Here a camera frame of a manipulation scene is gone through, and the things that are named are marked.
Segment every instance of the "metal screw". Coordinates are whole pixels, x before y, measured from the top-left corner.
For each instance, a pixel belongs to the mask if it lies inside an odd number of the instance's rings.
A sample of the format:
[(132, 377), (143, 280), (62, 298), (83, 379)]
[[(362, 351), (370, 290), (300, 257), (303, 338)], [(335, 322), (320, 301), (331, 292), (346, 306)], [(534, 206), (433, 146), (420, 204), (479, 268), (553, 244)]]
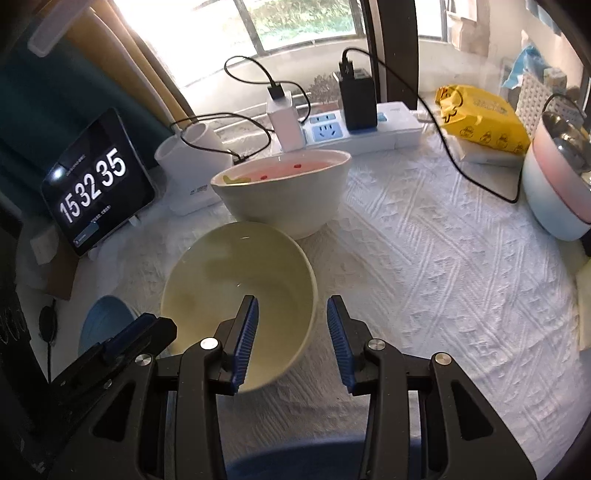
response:
[(440, 352), (437, 355), (435, 355), (435, 361), (439, 365), (449, 365), (450, 363), (452, 363), (452, 357), (449, 356), (448, 353)]
[(380, 340), (379, 338), (372, 338), (368, 342), (368, 347), (372, 350), (384, 350), (386, 348), (386, 342)]
[(137, 357), (135, 357), (135, 363), (141, 367), (145, 367), (152, 363), (152, 357), (149, 356), (147, 353), (141, 353)]
[(217, 347), (218, 343), (219, 342), (215, 338), (208, 337), (201, 340), (201, 343), (199, 345), (201, 345), (201, 348), (203, 348), (203, 350), (213, 350), (215, 347)]

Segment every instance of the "electrical outlet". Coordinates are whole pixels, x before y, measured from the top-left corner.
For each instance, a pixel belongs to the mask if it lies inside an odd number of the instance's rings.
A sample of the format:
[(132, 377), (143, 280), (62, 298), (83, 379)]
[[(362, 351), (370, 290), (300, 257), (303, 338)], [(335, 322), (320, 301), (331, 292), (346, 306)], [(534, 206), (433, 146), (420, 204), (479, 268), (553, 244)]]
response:
[(311, 124), (319, 124), (322, 122), (329, 122), (331, 120), (335, 120), (336, 115), (334, 113), (326, 113), (324, 115), (316, 115), (310, 117)]
[(327, 140), (342, 138), (343, 131), (340, 129), (340, 123), (331, 122), (329, 124), (312, 127), (312, 135), (314, 136), (315, 142), (325, 142)]

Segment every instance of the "red liquid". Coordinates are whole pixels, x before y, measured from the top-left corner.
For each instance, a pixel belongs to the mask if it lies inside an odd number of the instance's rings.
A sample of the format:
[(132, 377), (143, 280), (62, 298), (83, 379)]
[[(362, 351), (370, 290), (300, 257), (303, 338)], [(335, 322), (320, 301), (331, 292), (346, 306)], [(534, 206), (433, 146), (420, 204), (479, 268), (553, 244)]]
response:
[(300, 173), (306, 173), (314, 170), (321, 170), (326, 167), (331, 167), (334, 163), (327, 161), (311, 161), (306, 163), (282, 163), (262, 168), (260, 170), (254, 170), (241, 174), (241, 177), (250, 177), (252, 181), (258, 180), (274, 180), (281, 179), (283, 177), (291, 177), (293, 175), (299, 175)]

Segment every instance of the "power strip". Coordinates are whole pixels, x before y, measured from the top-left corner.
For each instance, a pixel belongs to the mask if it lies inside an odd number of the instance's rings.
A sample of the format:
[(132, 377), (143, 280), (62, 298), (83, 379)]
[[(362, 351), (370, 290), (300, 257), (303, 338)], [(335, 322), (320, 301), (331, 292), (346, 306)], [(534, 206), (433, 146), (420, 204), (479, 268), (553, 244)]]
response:
[[(352, 155), (415, 147), (423, 133), (423, 126), (402, 102), (379, 103), (376, 128), (349, 132), (340, 110), (312, 115), (301, 128), (306, 137), (304, 148), (343, 150)], [(274, 141), (272, 151), (281, 152), (278, 142)]]

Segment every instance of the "digital clock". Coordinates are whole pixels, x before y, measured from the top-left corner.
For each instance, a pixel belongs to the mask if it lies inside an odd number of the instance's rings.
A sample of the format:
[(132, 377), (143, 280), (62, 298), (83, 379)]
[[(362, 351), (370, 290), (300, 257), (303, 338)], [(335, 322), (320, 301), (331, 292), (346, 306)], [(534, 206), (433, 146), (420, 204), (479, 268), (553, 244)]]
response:
[(60, 156), (41, 193), (78, 255), (155, 198), (150, 177), (114, 109), (90, 124)]

